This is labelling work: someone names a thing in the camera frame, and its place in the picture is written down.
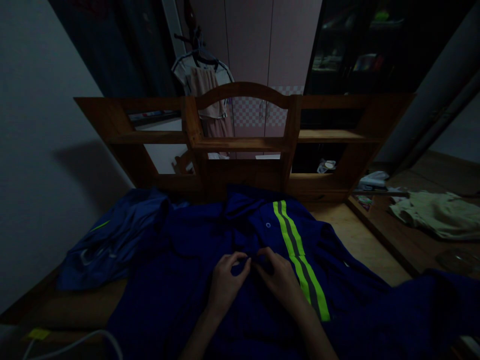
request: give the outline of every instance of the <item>beige cloth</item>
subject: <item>beige cloth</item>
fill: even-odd
[[[218,86],[219,82],[212,69],[204,70],[199,67],[193,67],[191,69],[190,88],[193,96],[198,97]],[[223,100],[198,111],[201,119],[223,119],[226,117],[226,113],[227,107]]]
[[[215,72],[212,69],[201,69],[193,67],[191,69],[190,87],[193,96],[200,96],[209,90],[219,86]],[[229,109],[226,100],[210,105],[206,109],[198,111],[198,116],[202,120],[203,129],[208,138],[233,138],[232,119],[229,115]]]
[[[390,206],[397,218],[448,240],[480,239],[480,207],[453,193],[411,192]]]

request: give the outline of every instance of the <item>wooden frame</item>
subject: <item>wooden frame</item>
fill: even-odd
[[[198,110],[227,98],[253,97],[287,109],[283,137],[205,137]],[[102,98],[75,101],[138,188],[162,190],[202,201],[226,196],[227,183],[286,192],[301,201],[343,202],[403,115],[413,94],[291,95],[270,87],[235,82],[200,97]],[[126,115],[142,111],[181,111],[182,131],[136,131]],[[302,109],[364,109],[355,129],[301,130]],[[297,143],[345,143],[333,174],[291,174]],[[157,170],[144,144],[186,144],[195,174],[165,175]],[[208,152],[280,152],[280,160],[209,160]]]

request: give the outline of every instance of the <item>arched wooden top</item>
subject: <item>arched wooden top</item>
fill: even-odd
[[[234,97],[251,97],[268,101],[279,108],[289,108],[289,97],[282,95],[271,87],[254,82],[232,82],[216,87],[195,99],[198,110],[208,108],[210,105],[223,99]]]

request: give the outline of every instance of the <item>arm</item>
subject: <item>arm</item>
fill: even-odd
[[[250,272],[250,263],[252,261],[248,259],[240,275],[232,275],[232,267],[238,264],[238,259],[246,257],[247,254],[243,252],[223,255],[215,266],[206,309],[200,315],[195,329],[193,329],[185,348],[181,352],[179,360],[200,360],[204,357],[210,340]]]
[[[268,258],[273,266],[273,275],[267,274],[258,264],[253,266],[297,323],[310,359],[338,360],[314,308],[310,306],[300,288],[290,261],[274,253],[269,247],[260,249],[258,255]]]

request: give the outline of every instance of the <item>bed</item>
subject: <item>bed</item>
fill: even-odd
[[[208,138],[198,110],[222,99],[254,97],[288,110],[283,137]],[[222,85],[200,97],[76,98],[75,101],[137,188],[159,189],[193,203],[222,201],[229,183],[281,191],[297,198],[317,219],[333,225],[349,252],[396,286],[411,273],[378,241],[346,204],[358,180],[394,129],[413,94],[291,95],[255,83]],[[303,109],[363,109],[355,129],[301,130]],[[181,111],[182,131],[136,131],[127,113]],[[345,143],[331,174],[291,173],[297,143]],[[158,174],[144,144],[186,144],[194,174]],[[208,152],[280,152],[278,160],[209,160]],[[7,311],[4,323],[68,329],[51,341],[71,342],[83,331],[104,328],[127,279],[95,290],[58,293],[53,272]]]

